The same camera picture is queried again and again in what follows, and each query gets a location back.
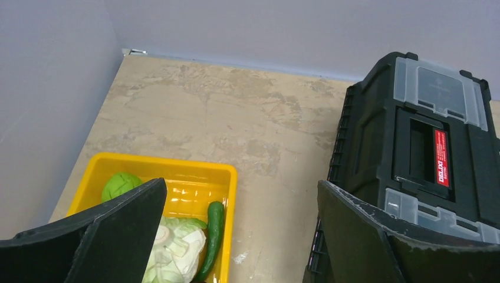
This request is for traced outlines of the long green chili pepper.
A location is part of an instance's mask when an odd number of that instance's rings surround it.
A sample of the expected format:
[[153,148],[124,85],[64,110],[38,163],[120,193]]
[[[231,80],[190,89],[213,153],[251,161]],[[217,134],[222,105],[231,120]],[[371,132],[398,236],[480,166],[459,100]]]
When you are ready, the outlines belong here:
[[208,240],[205,260],[193,279],[204,281],[212,271],[223,240],[225,220],[224,205],[221,202],[211,202],[208,206]]

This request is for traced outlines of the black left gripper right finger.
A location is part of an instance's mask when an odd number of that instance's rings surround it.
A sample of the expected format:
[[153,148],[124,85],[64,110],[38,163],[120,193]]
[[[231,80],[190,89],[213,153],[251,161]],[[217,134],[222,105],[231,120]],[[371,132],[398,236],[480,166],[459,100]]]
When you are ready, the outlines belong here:
[[395,218],[326,180],[317,188],[336,282],[499,281],[499,245]]

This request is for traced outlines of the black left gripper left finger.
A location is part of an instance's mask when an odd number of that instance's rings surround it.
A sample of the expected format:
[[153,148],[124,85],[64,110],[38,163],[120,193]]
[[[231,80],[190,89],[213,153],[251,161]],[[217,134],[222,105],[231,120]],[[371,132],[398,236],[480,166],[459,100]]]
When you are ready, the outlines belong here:
[[140,282],[167,196],[162,178],[1,241],[2,282]]

